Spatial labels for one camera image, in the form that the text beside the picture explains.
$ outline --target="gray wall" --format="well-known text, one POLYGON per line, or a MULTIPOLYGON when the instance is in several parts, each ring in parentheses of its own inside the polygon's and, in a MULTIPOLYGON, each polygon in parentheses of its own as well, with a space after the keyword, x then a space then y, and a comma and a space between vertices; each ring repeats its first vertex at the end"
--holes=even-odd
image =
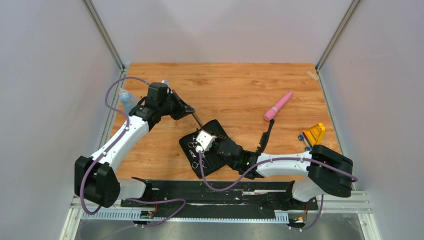
POLYGON ((126 63, 317 63, 350 2, 93 0, 126 63))
POLYGON ((81 1, 0 1, 0 239, 59 238, 117 77, 81 1))
POLYGON ((424 239, 424 2, 364 0, 322 70, 384 240, 424 239))

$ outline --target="scissors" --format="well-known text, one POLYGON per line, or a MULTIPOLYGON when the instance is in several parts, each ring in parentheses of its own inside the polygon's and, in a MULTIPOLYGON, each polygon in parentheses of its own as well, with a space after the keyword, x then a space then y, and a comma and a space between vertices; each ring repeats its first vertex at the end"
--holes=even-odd
POLYGON ((196 145, 198 144, 198 141, 196 141, 195 136, 193 135, 193 142, 189 142, 187 145, 189 148, 194 149, 196 147, 196 145))
POLYGON ((197 169, 199 165, 200 165, 200 163, 198 163, 197 161, 194 161, 194 162, 191 164, 191 167, 192 167, 193 169, 197 169))

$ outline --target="metal floor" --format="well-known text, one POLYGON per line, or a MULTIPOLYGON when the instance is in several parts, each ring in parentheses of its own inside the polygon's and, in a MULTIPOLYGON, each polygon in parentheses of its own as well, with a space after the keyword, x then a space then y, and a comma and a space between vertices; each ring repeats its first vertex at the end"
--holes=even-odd
MULTIPOLYGON (((311 224, 316 213, 308 214, 311 224)), ((132 225, 123 220, 82 220, 82 240, 364 240, 358 215, 354 213, 324 213, 310 230, 297 232, 285 224, 273 223, 207 223, 165 222, 146 228, 130 228, 108 238, 116 230, 132 225)))

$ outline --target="yellow toy truck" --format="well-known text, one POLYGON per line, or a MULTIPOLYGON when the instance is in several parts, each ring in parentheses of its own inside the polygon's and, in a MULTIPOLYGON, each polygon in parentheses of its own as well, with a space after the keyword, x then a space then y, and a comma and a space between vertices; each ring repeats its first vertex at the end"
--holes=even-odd
POLYGON ((322 123, 318 123, 304 130, 297 138, 306 144, 305 151, 311 151, 315 144, 321 143, 325 131, 326 127, 322 123))

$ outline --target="wooden table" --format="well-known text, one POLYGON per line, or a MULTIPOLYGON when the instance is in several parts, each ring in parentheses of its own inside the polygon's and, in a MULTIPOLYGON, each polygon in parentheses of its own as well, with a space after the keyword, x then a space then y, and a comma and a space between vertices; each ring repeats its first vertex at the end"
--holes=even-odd
MULTIPOLYGON (((264 113, 284 94, 294 94, 275 117, 265 153, 293 154, 304 152, 305 144, 298 135, 306 128, 323 123, 326 132, 322 144, 339 151, 320 83, 307 71, 314 65, 280 63, 133 63, 128 76, 149 82, 170 81, 186 103, 192 105, 205 124, 218 119, 227 134, 245 150, 255 151, 259 139, 268 129, 264 113)), ((128 80, 125 88, 145 96, 148 86, 128 80)), ((125 119, 118 114, 115 133, 125 119)), ((179 121, 162 118, 123 160, 118 178, 198 180, 178 140, 199 127, 192 116, 179 121)), ((240 175, 224 166, 210 174, 209 180, 236 180, 240 175)), ((290 181, 296 176, 273 176, 255 181, 290 181)))

